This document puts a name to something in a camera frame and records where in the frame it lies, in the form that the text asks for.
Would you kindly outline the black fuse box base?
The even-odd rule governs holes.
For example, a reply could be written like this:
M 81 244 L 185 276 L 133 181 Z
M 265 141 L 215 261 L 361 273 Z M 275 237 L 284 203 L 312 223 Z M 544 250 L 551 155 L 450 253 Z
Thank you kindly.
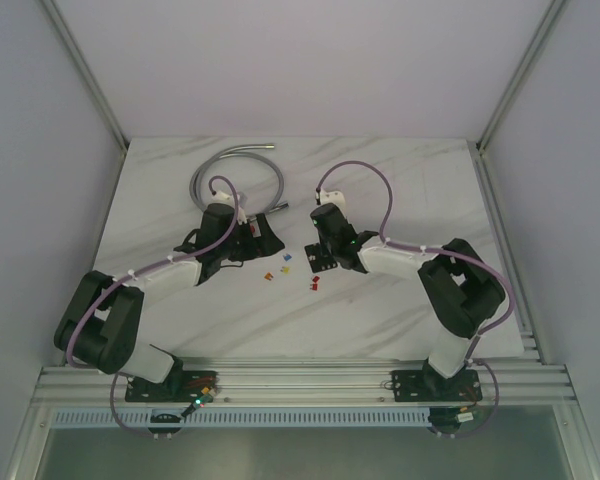
M 311 271 L 315 274 L 338 267 L 335 258 L 321 243 L 306 245 L 304 251 Z

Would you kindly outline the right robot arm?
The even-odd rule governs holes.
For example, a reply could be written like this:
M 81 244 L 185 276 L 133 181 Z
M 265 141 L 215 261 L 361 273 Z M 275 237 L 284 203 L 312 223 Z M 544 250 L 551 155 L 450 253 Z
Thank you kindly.
M 513 301 L 506 280 L 463 239 L 442 247 L 414 247 L 385 240 L 378 232 L 358 233 L 333 203 L 318 206 L 310 218 L 319 237 L 308 247 L 313 271 L 339 266 L 420 281 L 441 324 L 423 365 L 423 387 L 433 398 L 448 397 L 489 327 L 487 321 L 504 302 Z

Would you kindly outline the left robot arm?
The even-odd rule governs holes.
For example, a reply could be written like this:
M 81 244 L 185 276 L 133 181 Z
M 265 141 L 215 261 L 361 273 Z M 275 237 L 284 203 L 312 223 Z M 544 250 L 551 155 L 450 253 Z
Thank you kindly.
M 253 221 L 241 209 L 212 203 L 166 259 L 129 271 L 120 280 L 100 271 L 85 274 L 54 333 L 54 345 L 76 368 L 139 377 L 162 402 L 184 390 L 178 358 L 138 340 L 142 313 L 180 291 L 198 287 L 225 261 L 242 264 L 273 256 L 285 244 L 265 215 Z

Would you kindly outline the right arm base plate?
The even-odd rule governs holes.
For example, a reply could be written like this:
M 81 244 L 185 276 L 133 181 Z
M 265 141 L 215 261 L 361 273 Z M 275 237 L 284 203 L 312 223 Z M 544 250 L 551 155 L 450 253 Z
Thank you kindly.
M 434 370 L 394 370 L 389 386 L 399 403 L 473 403 L 483 399 L 478 373 L 466 368 L 449 379 Z

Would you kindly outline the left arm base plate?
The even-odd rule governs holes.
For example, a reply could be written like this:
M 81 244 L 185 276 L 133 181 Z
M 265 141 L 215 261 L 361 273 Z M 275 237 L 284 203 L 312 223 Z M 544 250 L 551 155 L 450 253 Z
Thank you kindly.
M 183 370 L 170 374 L 163 383 L 152 383 L 139 377 L 126 387 L 125 401 L 130 403 L 192 402 L 211 391 L 217 384 L 213 370 Z

